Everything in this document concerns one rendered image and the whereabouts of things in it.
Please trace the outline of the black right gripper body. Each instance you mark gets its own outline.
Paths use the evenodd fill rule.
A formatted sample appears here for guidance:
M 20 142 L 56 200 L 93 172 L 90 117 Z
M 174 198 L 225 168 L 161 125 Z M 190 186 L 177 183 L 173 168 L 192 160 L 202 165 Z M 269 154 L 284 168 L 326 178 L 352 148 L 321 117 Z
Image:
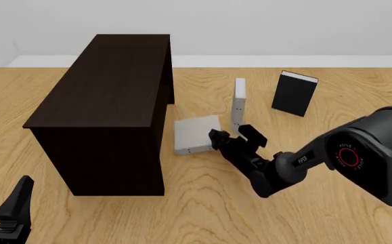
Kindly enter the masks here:
M 230 138 L 221 136 L 217 138 L 217 150 L 223 158 L 228 160 L 232 165 L 252 165 L 254 152 L 246 140 L 238 136 Z

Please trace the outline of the white book with grey spine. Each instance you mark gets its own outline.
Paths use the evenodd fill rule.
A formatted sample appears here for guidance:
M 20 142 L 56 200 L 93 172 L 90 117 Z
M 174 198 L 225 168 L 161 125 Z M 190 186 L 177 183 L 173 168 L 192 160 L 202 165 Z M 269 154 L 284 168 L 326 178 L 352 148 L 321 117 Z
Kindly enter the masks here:
M 231 126 L 238 133 L 240 125 L 244 125 L 244 110 L 246 105 L 246 79 L 236 78 L 232 97 Z
M 174 152 L 188 155 L 213 150 L 209 132 L 221 130 L 219 116 L 196 117 L 174 122 Z

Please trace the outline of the dark brown wooden cabinet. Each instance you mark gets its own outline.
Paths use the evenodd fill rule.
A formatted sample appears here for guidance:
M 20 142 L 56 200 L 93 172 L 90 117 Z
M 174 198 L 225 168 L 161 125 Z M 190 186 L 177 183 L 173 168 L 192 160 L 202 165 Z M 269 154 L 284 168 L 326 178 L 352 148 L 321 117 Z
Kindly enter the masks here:
M 162 196 L 168 34 L 98 34 L 23 125 L 75 196 Z

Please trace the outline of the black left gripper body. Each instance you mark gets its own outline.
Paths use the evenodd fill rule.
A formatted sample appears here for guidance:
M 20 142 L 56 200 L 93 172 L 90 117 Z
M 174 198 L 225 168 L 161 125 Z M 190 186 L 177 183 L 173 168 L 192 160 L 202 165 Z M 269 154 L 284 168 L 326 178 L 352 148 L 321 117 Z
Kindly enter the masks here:
M 26 244 L 30 232 L 30 226 L 24 224 L 0 228 L 0 244 Z

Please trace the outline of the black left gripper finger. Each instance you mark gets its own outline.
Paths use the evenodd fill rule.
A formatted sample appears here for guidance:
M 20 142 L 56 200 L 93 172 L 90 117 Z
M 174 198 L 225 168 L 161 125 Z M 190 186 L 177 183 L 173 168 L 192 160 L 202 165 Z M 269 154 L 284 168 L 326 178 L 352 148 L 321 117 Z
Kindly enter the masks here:
M 30 200 L 34 180 L 22 176 L 8 198 L 0 206 L 0 224 L 31 225 Z

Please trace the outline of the black book with white pages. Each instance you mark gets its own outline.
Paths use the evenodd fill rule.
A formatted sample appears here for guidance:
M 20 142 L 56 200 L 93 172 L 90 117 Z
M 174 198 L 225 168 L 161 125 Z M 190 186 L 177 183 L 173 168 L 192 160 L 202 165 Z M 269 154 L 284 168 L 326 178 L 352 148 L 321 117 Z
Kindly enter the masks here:
M 304 117 L 319 79 L 283 70 L 279 76 L 272 108 Z

